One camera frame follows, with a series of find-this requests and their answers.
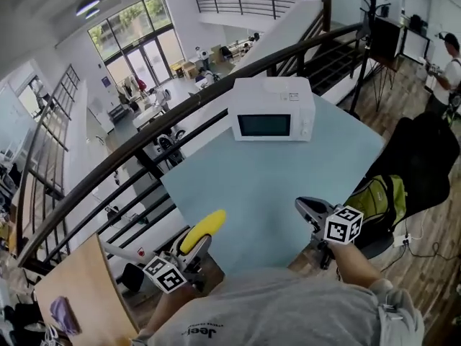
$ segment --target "white microwave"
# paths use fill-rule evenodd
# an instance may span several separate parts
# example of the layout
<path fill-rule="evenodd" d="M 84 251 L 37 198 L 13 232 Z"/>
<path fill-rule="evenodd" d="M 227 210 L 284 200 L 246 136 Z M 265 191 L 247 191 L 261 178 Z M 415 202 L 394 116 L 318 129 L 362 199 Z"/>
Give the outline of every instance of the white microwave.
<path fill-rule="evenodd" d="M 309 141 L 315 104 L 302 77 L 236 79 L 228 114 L 237 141 Z"/>

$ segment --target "glass door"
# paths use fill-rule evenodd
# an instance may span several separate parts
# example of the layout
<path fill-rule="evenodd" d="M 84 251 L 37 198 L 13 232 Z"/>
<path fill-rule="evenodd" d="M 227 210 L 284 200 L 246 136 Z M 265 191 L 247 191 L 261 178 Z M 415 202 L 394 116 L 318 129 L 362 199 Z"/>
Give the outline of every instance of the glass door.
<path fill-rule="evenodd" d="M 157 87 L 157 83 L 153 78 L 153 74 L 148 68 L 144 55 L 141 49 L 136 49 L 127 55 L 136 76 L 147 85 L 147 89 Z"/>
<path fill-rule="evenodd" d="M 157 77 L 158 84 L 162 84 L 171 78 L 170 72 L 162 58 L 157 42 L 155 40 L 150 41 L 143 45 L 144 52 L 151 65 L 152 71 Z"/>

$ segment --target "window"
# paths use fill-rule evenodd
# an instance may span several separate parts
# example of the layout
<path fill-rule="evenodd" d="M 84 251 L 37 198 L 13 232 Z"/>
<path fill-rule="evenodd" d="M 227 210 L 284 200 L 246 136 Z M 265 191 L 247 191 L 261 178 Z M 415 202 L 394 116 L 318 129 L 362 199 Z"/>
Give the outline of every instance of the window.
<path fill-rule="evenodd" d="M 179 46 L 178 38 L 174 30 L 166 31 L 158 36 L 160 46 L 164 51 L 168 65 L 172 65 L 184 59 L 181 47 Z"/>
<path fill-rule="evenodd" d="M 111 64 L 108 64 L 107 70 L 110 72 L 110 75 L 114 79 L 116 85 L 119 87 L 121 87 L 125 78 L 133 75 L 131 73 L 130 67 L 127 64 L 127 61 L 123 56 L 111 62 Z"/>
<path fill-rule="evenodd" d="M 38 107 L 37 97 L 30 86 L 27 86 L 18 98 L 29 114 L 33 116 L 39 112 L 40 109 Z"/>
<path fill-rule="evenodd" d="M 165 0 L 140 1 L 88 33 L 118 86 L 128 76 L 159 86 L 171 78 L 169 66 L 183 59 Z"/>
<path fill-rule="evenodd" d="M 144 2 L 146 3 L 147 12 L 149 13 L 149 17 L 151 17 L 153 27 L 156 30 L 171 24 L 164 0 L 144 0 Z"/>
<path fill-rule="evenodd" d="M 109 18 L 121 48 L 153 32 L 143 2 L 139 2 Z"/>
<path fill-rule="evenodd" d="M 103 61 L 120 50 L 107 21 L 103 21 L 88 32 Z"/>

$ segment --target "white shirt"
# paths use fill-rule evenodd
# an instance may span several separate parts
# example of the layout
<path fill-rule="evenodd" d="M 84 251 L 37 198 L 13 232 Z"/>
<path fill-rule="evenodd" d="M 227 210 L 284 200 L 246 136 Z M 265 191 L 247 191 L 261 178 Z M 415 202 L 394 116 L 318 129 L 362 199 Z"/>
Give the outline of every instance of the white shirt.
<path fill-rule="evenodd" d="M 213 77 L 213 73 L 210 71 L 205 72 L 205 78 L 207 79 L 207 86 L 210 86 L 215 83 L 215 77 Z"/>
<path fill-rule="evenodd" d="M 31 83 L 32 89 L 34 90 L 34 93 L 43 98 L 45 95 L 48 95 L 48 91 L 46 90 L 45 86 L 43 86 L 42 82 L 39 81 L 33 81 Z"/>
<path fill-rule="evenodd" d="M 461 82 L 461 64 L 455 60 L 450 61 L 445 68 L 443 76 L 448 79 L 449 84 L 452 89 L 456 89 Z M 434 96 L 445 105 L 448 105 L 449 95 L 452 91 L 446 90 L 442 85 L 437 81 L 434 87 Z"/>
<path fill-rule="evenodd" d="M 210 56 L 208 55 L 208 52 L 206 50 L 197 50 L 197 57 L 200 59 L 200 60 L 205 60 L 205 59 L 208 59 Z"/>

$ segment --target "railing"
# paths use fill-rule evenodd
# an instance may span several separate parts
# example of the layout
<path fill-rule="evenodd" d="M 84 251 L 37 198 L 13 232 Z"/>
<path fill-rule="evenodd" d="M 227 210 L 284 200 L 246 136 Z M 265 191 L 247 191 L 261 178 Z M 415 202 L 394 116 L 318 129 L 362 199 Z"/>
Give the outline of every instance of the railing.
<path fill-rule="evenodd" d="M 199 13 L 258 14 L 280 18 L 299 0 L 196 0 Z"/>
<path fill-rule="evenodd" d="M 19 187 L 16 222 L 18 253 L 27 236 L 32 237 L 55 209 L 56 203 L 64 199 L 63 163 L 64 153 L 68 151 L 66 134 L 79 81 L 74 69 L 69 66 L 37 122 Z M 64 218 L 55 225 L 53 235 L 55 244 L 58 244 L 59 236 L 67 235 Z M 48 240 L 44 243 L 48 254 Z"/>
<path fill-rule="evenodd" d="M 189 99 L 185 100 L 175 108 L 171 109 L 165 115 L 162 115 L 154 122 L 144 127 L 129 141 L 122 144 L 121 147 L 110 154 L 109 157 L 107 157 L 100 165 L 91 171 L 72 191 L 70 191 L 61 201 L 59 201 L 53 212 L 51 212 L 51 214 L 46 217 L 46 219 L 37 228 L 32 238 L 25 244 L 24 247 L 19 245 L 19 248 L 22 248 L 18 256 L 19 265 L 29 268 L 33 267 L 33 270 L 40 270 L 41 272 L 46 272 L 47 270 L 52 269 L 53 267 L 50 266 L 50 264 L 52 264 L 52 259 L 59 255 L 64 246 L 67 245 L 67 243 L 69 243 L 69 241 L 75 237 L 75 235 L 80 232 L 80 230 L 82 230 L 100 212 L 102 212 L 104 208 L 107 207 L 115 198 L 120 196 L 124 191 L 127 190 L 127 188 L 132 186 L 135 182 L 146 176 L 148 173 L 155 175 L 158 179 L 161 176 L 161 173 L 158 169 L 158 166 L 161 162 L 165 161 L 173 153 L 180 151 L 182 146 L 184 146 L 186 143 L 189 143 L 196 136 L 207 130 L 211 125 L 214 125 L 216 122 L 226 117 L 228 111 L 223 110 L 219 114 L 215 115 L 207 122 L 199 126 L 197 129 L 186 134 L 181 140 L 175 143 L 173 147 L 158 155 L 154 159 L 151 159 L 144 151 L 146 146 L 149 146 L 161 134 L 171 130 L 171 128 L 173 128 L 189 115 L 198 111 L 206 104 L 212 102 L 220 95 L 231 90 L 237 78 L 253 77 L 263 72 L 267 72 L 269 75 L 273 75 L 277 72 L 277 65 L 280 65 L 287 59 L 291 58 L 295 58 L 296 62 L 298 63 L 296 74 L 298 76 L 302 76 L 305 65 L 304 58 L 308 50 L 323 43 L 331 42 L 343 35 L 356 32 L 357 30 L 360 30 L 361 27 L 361 24 L 343 27 L 339 30 L 314 37 L 310 40 L 302 41 L 301 43 L 297 43 L 281 51 L 273 53 L 266 58 L 251 63 L 236 71 L 235 73 L 222 78 L 218 83 L 203 89 L 198 94 L 192 95 Z M 49 252 L 44 260 L 40 262 L 37 260 L 33 261 L 35 253 L 40 248 L 40 245 L 42 245 L 42 243 L 49 237 L 49 235 L 53 233 L 53 230 L 55 230 L 56 227 L 61 224 L 66 216 L 68 216 L 68 214 L 71 213 L 72 210 L 75 209 L 80 202 L 82 202 L 82 200 L 89 196 L 91 192 L 106 178 L 111 176 L 114 171 L 116 171 L 125 162 L 132 158 L 136 158 L 143 165 L 143 167 L 134 175 L 132 175 L 128 181 L 122 183 L 113 193 L 110 194 L 110 196 L 98 204 L 97 207 L 88 212 L 87 216 L 78 224 L 76 224 L 74 228 L 72 228 L 71 231 L 66 234 L 62 240 L 60 240 L 60 242 L 55 246 L 53 250 Z M 106 223 L 100 225 L 97 229 L 97 232 L 102 233 L 106 231 L 107 228 L 111 226 L 111 224 L 113 224 L 115 221 L 117 221 L 118 218 L 122 216 L 122 214 L 128 212 L 136 203 L 140 202 L 142 199 L 146 198 L 160 187 L 161 182 L 159 181 L 151 183 L 151 186 L 148 187 L 142 194 L 138 195 L 136 199 L 129 202 L 124 208 L 121 208 L 116 216 L 113 216 L 111 219 L 108 219 Z M 144 219 L 149 215 L 149 213 L 158 209 L 160 205 L 166 205 L 167 208 L 162 210 L 154 219 L 151 219 L 149 222 L 147 222 L 147 224 L 140 226 L 142 228 L 137 230 L 130 238 L 124 240 L 123 243 L 118 244 L 117 246 L 123 248 L 131 244 L 138 237 L 143 235 L 151 227 L 157 224 L 161 219 L 167 217 L 167 215 L 176 208 L 175 204 L 169 203 L 168 193 L 165 193 L 157 201 L 146 207 L 142 214 L 134 217 L 122 228 L 121 231 L 118 231 L 114 236 L 105 239 L 105 241 L 114 243 L 116 239 L 127 233 L 128 230 L 134 227 L 134 225 L 136 225 L 141 219 Z"/>
<path fill-rule="evenodd" d="M 318 36 L 322 30 L 324 30 L 325 32 L 329 31 L 329 25 L 328 29 L 326 29 L 325 27 L 324 17 L 324 9 L 322 9 L 321 12 L 318 13 L 318 16 L 313 20 L 309 28 L 305 31 L 304 35 L 300 39 L 300 42 L 310 40 L 311 38 Z M 296 58 L 290 58 L 284 61 L 277 67 L 276 76 L 286 76 L 288 71 L 290 69 L 293 69 L 295 62 Z"/>

